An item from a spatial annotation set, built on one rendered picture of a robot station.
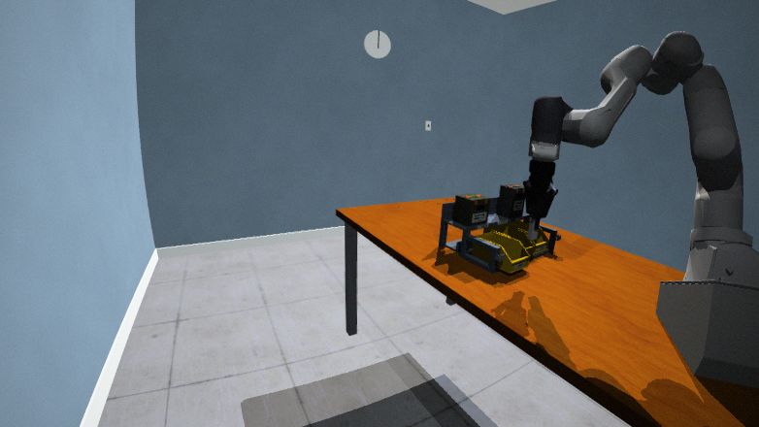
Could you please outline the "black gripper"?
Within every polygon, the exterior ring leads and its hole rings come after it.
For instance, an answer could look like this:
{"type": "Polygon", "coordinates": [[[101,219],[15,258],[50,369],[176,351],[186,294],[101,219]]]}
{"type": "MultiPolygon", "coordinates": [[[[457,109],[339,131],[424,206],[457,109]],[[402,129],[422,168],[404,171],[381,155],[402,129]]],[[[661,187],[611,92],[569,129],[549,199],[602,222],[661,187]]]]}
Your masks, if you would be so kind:
{"type": "Polygon", "coordinates": [[[527,239],[536,240],[540,219],[546,217],[553,198],[558,193],[558,189],[554,188],[552,180],[555,173],[555,163],[532,160],[529,165],[529,172],[532,174],[528,181],[523,182],[523,185],[525,189],[526,212],[530,215],[527,239]]]}

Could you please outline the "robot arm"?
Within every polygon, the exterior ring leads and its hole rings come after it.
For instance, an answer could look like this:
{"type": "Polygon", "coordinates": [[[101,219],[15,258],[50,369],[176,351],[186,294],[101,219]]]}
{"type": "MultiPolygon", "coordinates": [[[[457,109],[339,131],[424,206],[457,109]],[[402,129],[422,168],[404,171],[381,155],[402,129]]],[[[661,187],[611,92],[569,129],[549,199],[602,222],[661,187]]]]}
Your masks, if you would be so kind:
{"type": "Polygon", "coordinates": [[[607,97],[597,108],[575,110],[557,95],[536,99],[528,155],[553,162],[559,159],[561,141],[590,148],[603,145],[640,83],[658,95],[669,94],[681,83],[697,173],[694,229],[683,280],[759,288],[759,252],[752,248],[753,237],[743,231],[737,126],[724,80],[703,60],[699,42],[688,32],[668,34],[654,55],[643,46],[631,46],[600,75],[607,97]]]}

